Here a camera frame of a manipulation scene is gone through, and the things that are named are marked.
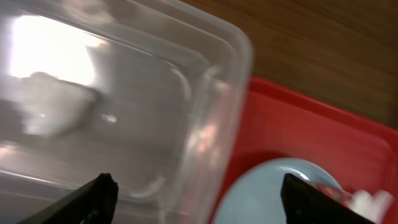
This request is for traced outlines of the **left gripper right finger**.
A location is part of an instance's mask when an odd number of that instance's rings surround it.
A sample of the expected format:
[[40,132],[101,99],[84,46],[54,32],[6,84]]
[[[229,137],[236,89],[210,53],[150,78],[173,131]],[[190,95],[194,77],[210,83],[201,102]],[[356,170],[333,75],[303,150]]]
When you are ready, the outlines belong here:
[[293,174],[284,175],[280,196],[287,224],[374,224]]

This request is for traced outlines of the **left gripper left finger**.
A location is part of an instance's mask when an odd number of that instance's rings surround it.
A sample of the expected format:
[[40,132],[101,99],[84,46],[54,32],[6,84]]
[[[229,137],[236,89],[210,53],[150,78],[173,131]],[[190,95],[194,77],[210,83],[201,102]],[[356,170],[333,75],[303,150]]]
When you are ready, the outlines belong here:
[[18,224],[111,224],[118,193],[111,174],[102,173]]

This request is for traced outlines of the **light blue plate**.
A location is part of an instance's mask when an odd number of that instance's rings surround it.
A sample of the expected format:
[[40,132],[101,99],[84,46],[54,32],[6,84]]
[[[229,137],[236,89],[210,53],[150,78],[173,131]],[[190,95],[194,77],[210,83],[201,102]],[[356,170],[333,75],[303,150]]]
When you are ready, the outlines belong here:
[[320,166],[296,158],[263,162],[243,174],[226,192],[216,209],[214,224],[286,224],[280,190],[285,174],[305,182],[341,189]]

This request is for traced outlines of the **white tissue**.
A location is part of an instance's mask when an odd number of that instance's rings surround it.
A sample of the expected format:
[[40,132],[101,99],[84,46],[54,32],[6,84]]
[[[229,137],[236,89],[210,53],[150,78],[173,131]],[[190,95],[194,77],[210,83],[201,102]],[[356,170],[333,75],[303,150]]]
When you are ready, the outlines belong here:
[[352,195],[350,209],[376,224],[381,224],[393,201],[394,197],[385,190],[378,190],[374,195],[359,190]]

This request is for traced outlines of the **red snack wrapper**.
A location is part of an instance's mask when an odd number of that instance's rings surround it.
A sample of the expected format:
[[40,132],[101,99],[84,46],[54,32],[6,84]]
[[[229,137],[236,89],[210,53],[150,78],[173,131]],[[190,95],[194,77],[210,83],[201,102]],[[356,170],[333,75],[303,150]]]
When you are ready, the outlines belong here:
[[350,193],[324,184],[315,184],[315,188],[345,207],[351,206],[353,196]]

